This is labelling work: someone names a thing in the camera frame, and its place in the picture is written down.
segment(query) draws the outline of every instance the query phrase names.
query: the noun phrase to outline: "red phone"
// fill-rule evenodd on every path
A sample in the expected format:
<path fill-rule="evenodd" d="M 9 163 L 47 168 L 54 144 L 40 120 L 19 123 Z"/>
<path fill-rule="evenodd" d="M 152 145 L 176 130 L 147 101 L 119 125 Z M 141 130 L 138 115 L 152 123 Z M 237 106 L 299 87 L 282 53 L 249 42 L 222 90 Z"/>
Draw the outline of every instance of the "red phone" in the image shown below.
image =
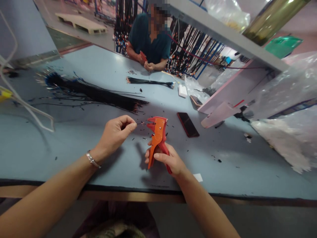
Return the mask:
<path fill-rule="evenodd" d="M 188 114 L 185 112 L 178 112 L 177 116 L 179 120 L 182 123 L 182 126 L 186 132 L 186 135 L 191 138 L 191 137 L 198 137 L 199 133 L 196 130 L 192 120 L 189 118 Z"/>

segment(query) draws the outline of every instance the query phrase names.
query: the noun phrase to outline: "bundle of black wires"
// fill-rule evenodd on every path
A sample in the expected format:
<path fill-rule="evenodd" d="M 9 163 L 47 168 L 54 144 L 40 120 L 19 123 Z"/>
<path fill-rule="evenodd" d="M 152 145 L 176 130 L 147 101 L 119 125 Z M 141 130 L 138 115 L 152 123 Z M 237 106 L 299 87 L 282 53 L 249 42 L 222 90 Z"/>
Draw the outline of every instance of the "bundle of black wires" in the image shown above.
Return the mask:
<path fill-rule="evenodd" d="M 72 101 L 84 101 L 84 104 L 106 104 L 121 108 L 134 114 L 139 112 L 139 108 L 149 104 L 149 102 L 147 101 L 126 97 L 141 97 L 133 95 L 133 93 L 103 89 L 94 84 L 84 81 L 80 77 L 66 79 L 54 71 L 44 74 L 43 80 L 38 80 L 38 82 L 46 85 L 46 87 L 55 95 L 54 99 L 59 100 L 64 99 Z"/>
<path fill-rule="evenodd" d="M 175 87 L 175 82 L 158 82 L 152 80 L 145 80 L 145 79 L 136 79 L 132 77 L 127 77 L 126 81 L 131 84 L 159 84 L 159 85 L 166 85 L 167 87 L 173 89 Z"/>
<path fill-rule="evenodd" d="M 217 44 L 221 44 L 202 31 L 174 17 L 170 28 L 173 32 L 173 39 L 178 43 L 172 41 L 171 58 L 166 65 L 165 71 L 178 77 L 182 77 L 184 74 L 189 76 L 196 74 L 202 64 L 205 63 L 181 50 L 181 47 L 194 55 L 198 55 L 200 58 L 206 58 L 214 51 Z M 221 48 L 218 49 L 219 51 L 216 52 L 213 59 L 221 52 Z"/>
<path fill-rule="evenodd" d="M 138 14 L 138 0 L 117 0 L 116 5 L 115 50 L 117 53 L 127 55 L 126 44 L 129 41 L 132 24 Z"/>

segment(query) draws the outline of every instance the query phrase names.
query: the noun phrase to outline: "red handle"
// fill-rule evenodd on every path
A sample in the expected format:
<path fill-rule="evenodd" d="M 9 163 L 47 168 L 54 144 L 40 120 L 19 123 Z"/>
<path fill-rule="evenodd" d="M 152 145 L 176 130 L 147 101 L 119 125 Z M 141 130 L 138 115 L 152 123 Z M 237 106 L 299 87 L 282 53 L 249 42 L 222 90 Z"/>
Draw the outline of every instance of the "red handle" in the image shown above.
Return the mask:
<path fill-rule="evenodd" d="M 145 62 L 145 61 L 146 61 L 146 56 L 145 56 L 145 54 L 144 54 L 142 51 L 140 51 L 140 54 L 141 54 L 142 59 L 143 59 L 144 62 Z"/>
<path fill-rule="evenodd" d="M 165 142 L 160 143 L 158 146 L 161 148 L 161 150 L 162 150 L 162 152 L 163 152 L 164 154 L 169 155 L 169 151 L 168 151 L 168 149 L 167 149 L 167 147 L 166 147 L 166 145 L 165 145 Z M 171 168 L 170 168 L 168 165 L 166 165 L 166 168 L 167 168 L 168 173 L 169 173 L 169 174 L 172 174 Z"/>

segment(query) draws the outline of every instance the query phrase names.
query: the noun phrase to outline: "silver bracelet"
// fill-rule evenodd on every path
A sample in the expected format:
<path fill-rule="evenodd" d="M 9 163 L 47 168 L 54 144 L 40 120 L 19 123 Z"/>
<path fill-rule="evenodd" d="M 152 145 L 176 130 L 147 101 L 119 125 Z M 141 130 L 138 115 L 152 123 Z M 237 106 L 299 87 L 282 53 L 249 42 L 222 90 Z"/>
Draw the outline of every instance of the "silver bracelet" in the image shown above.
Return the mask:
<path fill-rule="evenodd" d="M 94 166 L 96 166 L 96 167 L 98 167 L 98 168 L 101 168 L 101 166 L 98 165 L 98 164 L 95 162 L 95 160 L 91 157 L 91 155 L 90 155 L 90 150 L 87 151 L 86 156 L 87 156 L 87 158 L 89 159 L 89 161 L 90 161 Z"/>

